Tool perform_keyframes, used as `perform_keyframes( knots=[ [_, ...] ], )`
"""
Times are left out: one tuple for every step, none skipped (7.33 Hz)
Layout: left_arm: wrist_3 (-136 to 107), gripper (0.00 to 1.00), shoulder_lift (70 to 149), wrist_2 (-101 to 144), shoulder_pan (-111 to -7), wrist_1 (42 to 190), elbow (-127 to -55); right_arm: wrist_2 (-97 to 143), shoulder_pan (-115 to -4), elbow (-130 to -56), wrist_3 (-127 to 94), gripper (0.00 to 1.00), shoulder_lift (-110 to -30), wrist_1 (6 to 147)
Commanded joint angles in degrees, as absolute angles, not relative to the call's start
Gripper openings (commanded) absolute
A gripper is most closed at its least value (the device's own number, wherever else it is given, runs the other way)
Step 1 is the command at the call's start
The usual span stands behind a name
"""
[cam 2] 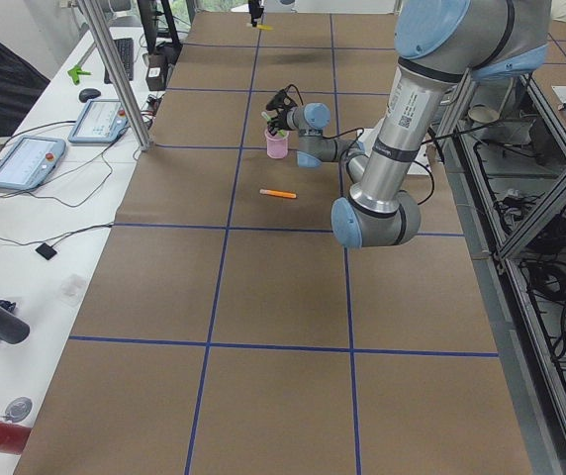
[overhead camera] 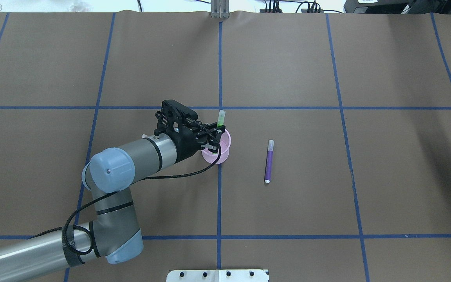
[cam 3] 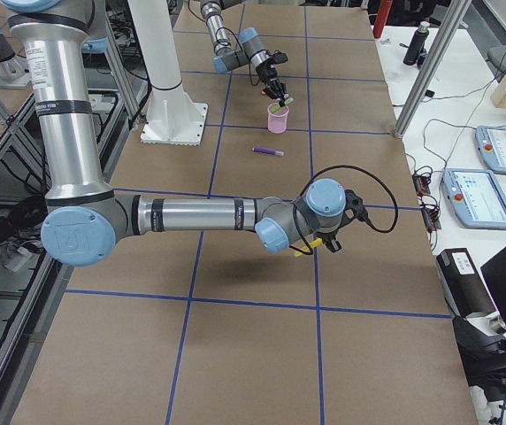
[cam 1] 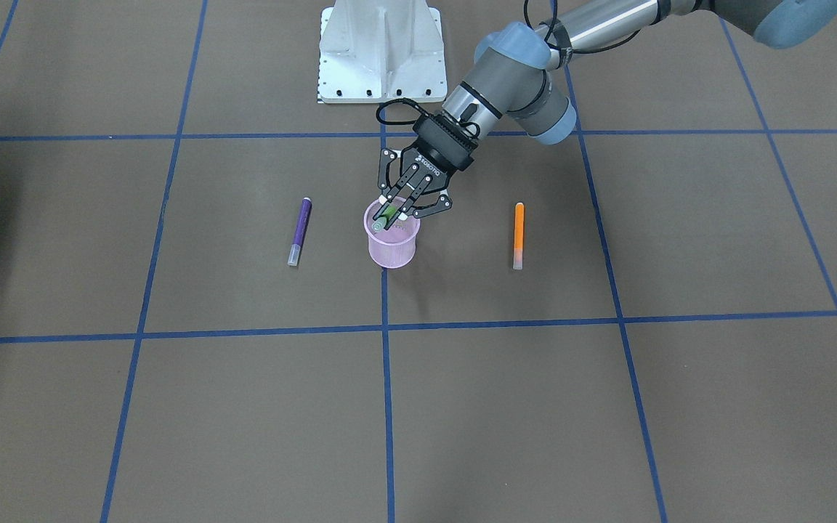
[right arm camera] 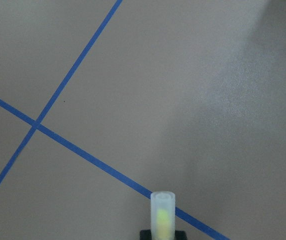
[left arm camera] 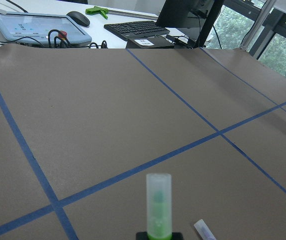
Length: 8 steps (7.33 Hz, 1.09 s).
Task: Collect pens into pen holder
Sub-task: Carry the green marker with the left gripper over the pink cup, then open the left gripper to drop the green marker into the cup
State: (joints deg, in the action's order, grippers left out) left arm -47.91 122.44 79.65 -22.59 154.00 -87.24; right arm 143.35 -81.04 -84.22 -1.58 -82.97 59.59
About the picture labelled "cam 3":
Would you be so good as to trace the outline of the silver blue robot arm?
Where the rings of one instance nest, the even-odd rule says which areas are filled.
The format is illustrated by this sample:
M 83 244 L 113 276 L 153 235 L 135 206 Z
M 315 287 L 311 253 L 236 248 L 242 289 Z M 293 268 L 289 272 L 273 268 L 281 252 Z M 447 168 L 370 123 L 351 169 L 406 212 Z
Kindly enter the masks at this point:
M 222 1 L 200 1 L 219 72 L 252 65 L 264 92 L 280 105 L 286 86 L 275 65 L 288 60 L 270 52 L 253 27 L 227 40 Z M 48 216 L 41 230 L 49 255 L 66 265 L 90 266 L 106 258 L 116 243 L 149 231 L 233 230 L 254 232 L 270 253 L 286 248 L 311 255 L 306 236 L 320 238 L 329 251 L 348 224 L 347 190 L 332 179 L 307 183 L 291 202 L 261 199 L 147 199 L 115 195 L 104 181 L 92 106 L 81 49 L 96 30 L 104 29 L 104 1 L 0 1 L 8 13 L 11 34 L 23 44 L 33 85 L 35 112 L 50 169 L 46 196 Z M 146 62 L 150 85 L 150 121 L 144 142 L 197 145 L 202 140 L 207 104 L 194 103 L 182 86 L 172 24 L 166 1 L 129 3 Z
M 243 66 L 252 66 L 264 84 L 264 93 L 277 101 L 279 106 L 284 106 L 289 95 L 276 66 L 286 63 L 288 56 L 279 50 L 270 52 L 266 49 L 253 27 L 247 27 L 237 35 L 226 26 L 222 11 L 239 3 L 240 1 L 200 1 L 200 13 L 211 37 L 214 68 L 218 73 L 228 73 Z

